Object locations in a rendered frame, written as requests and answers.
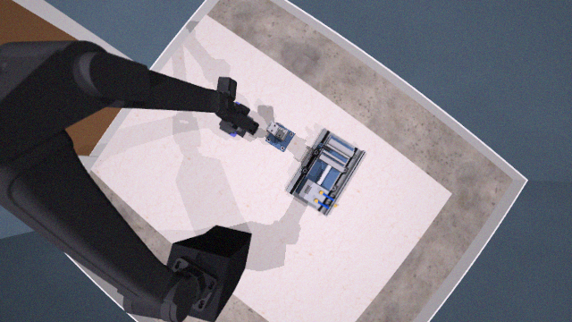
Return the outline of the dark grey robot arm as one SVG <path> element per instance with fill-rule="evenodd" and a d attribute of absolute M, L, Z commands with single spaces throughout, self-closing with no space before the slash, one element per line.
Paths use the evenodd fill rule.
<path fill-rule="evenodd" d="M 254 136 L 259 124 L 234 105 L 236 89 L 231 77 L 206 89 L 86 40 L 4 43 L 0 206 L 118 289 L 126 313 L 182 322 L 206 307 L 219 278 L 185 257 L 164 265 L 97 186 L 65 129 L 114 107 L 215 113 Z"/>

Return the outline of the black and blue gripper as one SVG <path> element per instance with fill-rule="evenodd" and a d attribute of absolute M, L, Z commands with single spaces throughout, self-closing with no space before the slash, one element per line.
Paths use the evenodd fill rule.
<path fill-rule="evenodd" d="M 239 109 L 241 109 L 241 110 L 246 114 L 246 116 L 249 114 L 250 108 L 248 108 L 247 106 L 244 106 L 244 105 L 242 105 L 241 103 L 239 103 L 239 102 L 237 102 L 237 101 L 234 102 L 234 105 L 235 105 L 236 107 L 238 107 Z M 235 118 L 234 118 L 234 119 L 235 119 Z M 234 120 L 234 119 L 232 119 L 232 120 Z M 226 121 L 226 122 L 231 122 L 232 120 Z M 228 124 L 224 123 L 223 120 L 220 121 L 219 125 L 220 125 L 220 128 L 219 128 L 220 130 L 222 130 L 222 131 L 228 133 L 229 135 L 231 135 L 232 137 L 235 138 L 235 136 L 237 135 L 237 132 L 236 132 L 236 130 L 235 130 L 234 128 L 232 128 L 232 127 L 229 126 Z"/>

